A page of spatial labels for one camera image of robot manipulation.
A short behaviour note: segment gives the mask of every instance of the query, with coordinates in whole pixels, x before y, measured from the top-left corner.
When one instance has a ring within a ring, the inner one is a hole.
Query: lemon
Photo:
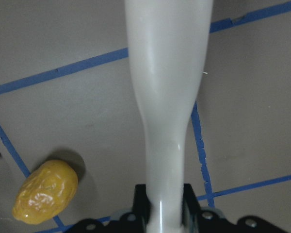
[[[27,224],[40,224],[64,210],[77,188],[76,172],[62,160],[49,160],[25,180],[12,214]]]

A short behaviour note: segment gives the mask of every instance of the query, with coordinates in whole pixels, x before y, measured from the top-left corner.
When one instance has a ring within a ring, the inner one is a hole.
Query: yellow fruit
[[[12,214],[28,224],[42,223],[67,207],[77,187],[77,174],[66,162],[49,160],[25,180]]]

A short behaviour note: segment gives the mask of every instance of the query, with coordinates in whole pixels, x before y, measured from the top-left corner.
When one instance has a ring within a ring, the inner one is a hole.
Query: white bottle
[[[181,232],[184,143],[211,0],[126,0],[129,63],[146,140],[147,233]]]

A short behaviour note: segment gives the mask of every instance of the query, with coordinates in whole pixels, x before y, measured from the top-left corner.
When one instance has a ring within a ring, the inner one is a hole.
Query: black object
[[[84,219],[65,233],[146,233],[150,216],[150,202],[146,185],[135,186],[132,212],[125,213],[119,221],[103,226],[97,220]],[[190,184],[184,185],[182,224],[189,233],[286,233],[282,229],[256,216],[246,216],[237,225],[228,222],[215,210],[202,210]]]

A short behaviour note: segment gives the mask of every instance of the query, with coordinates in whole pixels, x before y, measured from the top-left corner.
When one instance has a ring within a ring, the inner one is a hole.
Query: gray floor
[[[284,2],[217,0],[212,22]],[[0,1],[0,85],[126,47],[121,0]],[[257,215],[291,232],[291,11],[211,33],[205,71],[197,104],[208,196],[231,222]],[[0,87],[0,233],[65,229],[11,214],[23,172],[49,158],[80,177],[63,225],[130,207],[145,148],[128,59],[8,89],[16,84]],[[185,182],[207,205],[191,123],[185,156]]]

